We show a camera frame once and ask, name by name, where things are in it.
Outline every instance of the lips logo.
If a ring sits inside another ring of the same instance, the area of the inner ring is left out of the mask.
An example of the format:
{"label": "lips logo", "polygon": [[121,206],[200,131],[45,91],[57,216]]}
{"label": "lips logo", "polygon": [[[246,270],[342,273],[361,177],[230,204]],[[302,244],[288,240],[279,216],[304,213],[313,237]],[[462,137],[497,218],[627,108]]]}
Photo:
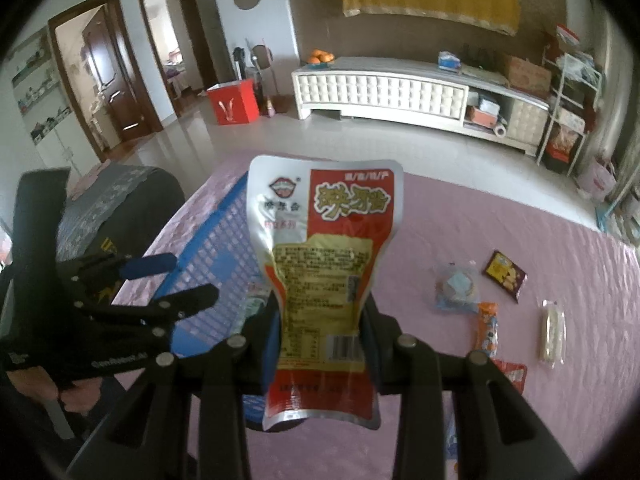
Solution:
{"label": "lips logo", "polygon": [[293,190],[296,189],[296,183],[290,178],[284,178],[281,176],[269,184],[269,187],[273,189],[273,192],[280,198],[289,198],[293,195]]}

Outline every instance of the white tv stand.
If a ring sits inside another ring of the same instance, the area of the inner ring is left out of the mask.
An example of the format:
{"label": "white tv stand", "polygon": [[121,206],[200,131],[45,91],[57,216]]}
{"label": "white tv stand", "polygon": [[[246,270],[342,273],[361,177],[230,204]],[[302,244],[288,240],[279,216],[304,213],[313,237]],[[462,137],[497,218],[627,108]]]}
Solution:
{"label": "white tv stand", "polygon": [[[339,57],[327,68],[294,70],[298,117],[312,110],[418,124],[500,142],[535,155],[548,104],[498,84],[441,70],[432,63],[378,57]],[[505,137],[465,121],[469,90],[485,91],[500,102],[508,120]]]}

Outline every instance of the blue plastic basket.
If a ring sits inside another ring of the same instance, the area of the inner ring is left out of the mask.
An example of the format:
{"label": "blue plastic basket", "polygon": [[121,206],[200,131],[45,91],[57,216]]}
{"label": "blue plastic basket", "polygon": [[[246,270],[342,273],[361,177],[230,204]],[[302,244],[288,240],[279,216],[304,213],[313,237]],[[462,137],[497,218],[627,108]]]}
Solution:
{"label": "blue plastic basket", "polygon": [[[246,174],[200,226],[164,279],[156,298],[212,283],[219,291],[215,307],[177,323],[172,351],[183,357],[203,354],[231,335],[248,286],[263,282],[246,222]],[[244,416],[262,422],[263,396],[243,396]]]}

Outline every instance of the glossy floor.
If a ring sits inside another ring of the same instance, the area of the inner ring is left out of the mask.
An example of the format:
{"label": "glossy floor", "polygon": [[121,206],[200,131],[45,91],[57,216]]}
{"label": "glossy floor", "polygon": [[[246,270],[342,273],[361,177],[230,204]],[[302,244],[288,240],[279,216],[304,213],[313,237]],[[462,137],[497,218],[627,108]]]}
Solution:
{"label": "glossy floor", "polygon": [[190,196],[235,150],[264,150],[335,160],[393,158],[404,170],[515,200],[596,228],[594,208],[567,177],[539,167],[517,150],[421,126],[368,119],[340,120],[314,112],[218,126],[209,101],[136,147],[127,164],[173,173]]}

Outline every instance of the metal screw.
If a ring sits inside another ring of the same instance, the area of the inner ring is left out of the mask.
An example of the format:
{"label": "metal screw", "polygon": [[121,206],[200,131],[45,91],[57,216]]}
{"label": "metal screw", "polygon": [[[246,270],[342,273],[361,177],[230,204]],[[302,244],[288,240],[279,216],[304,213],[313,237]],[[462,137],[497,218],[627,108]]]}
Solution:
{"label": "metal screw", "polygon": [[162,352],[156,356],[158,366],[169,366],[174,362],[174,355],[171,352]]}
{"label": "metal screw", "polygon": [[239,349],[246,345],[246,338],[242,334],[233,334],[226,339],[226,344],[231,348]]}
{"label": "metal screw", "polygon": [[474,350],[469,354],[469,360],[476,366],[484,366],[489,361],[489,358],[484,352]]}
{"label": "metal screw", "polygon": [[398,344],[402,348],[413,348],[418,344],[418,341],[411,334],[401,334],[398,336]]}

